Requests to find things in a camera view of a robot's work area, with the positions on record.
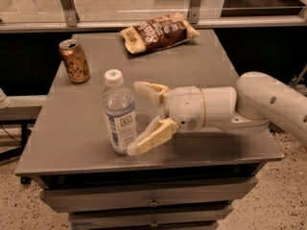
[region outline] gray tabletop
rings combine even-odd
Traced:
[[[100,106],[106,70],[122,70],[131,90],[135,81],[171,88],[234,85],[238,75],[218,38],[212,30],[200,33],[200,37],[175,48],[139,56],[127,52],[119,33],[74,35],[85,50],[91,78],[72,84],[61,64],[15,173],[100,173],[279,160],[282,154],[267,131],[250,136],[215,129],[180,134],[136,157],[118,155],[111,147]],[[142,131],[158,111],[134,95],[138,129]]]

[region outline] can top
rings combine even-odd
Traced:
[[[74,39],[68,39],[68,40],[64,40],[59,44],[59,47],[62,50],[71,50],[76,48],[79,45],[79,42],[77,42]]]
[[[105,82],[108,87],[118,87],[124,83],[123,74],[120,70],[111,69],[105,73]]]

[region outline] brown can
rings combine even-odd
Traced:
[[[59,44],[59,53],[64,62],[69,80],[74,83],[88,81],[90,74],[83,46],[74,39]]]

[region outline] table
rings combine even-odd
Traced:
[[[104,72],[135,81],[216,87],[238,75],[212,30],[175,48],[130,55],[118,33],[75,34],[91,78],[72,84],[59,71],[16,167],[43,189],[40,198],[69,213],[73,229],[215,229],[257,183],[255,175],[282,159],[270,133],[230,135],[208,128],[177,134],[135,157],[115,153],[106,135],[100,94]],[[134,92],[140,131],[158,113]]]

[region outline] white robotic arm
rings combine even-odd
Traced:
[[[129,155],[157,147],[176,132],[217,127],[227,133],[254,134],[264,131],[270,122],[307,146],[307,98],[269,75],[245,73],[236,88],[189,86],[170,90],[147,82],[137,82],[134,87],[156,107],[162,105],[166,119],[153,119],[128,146]]]

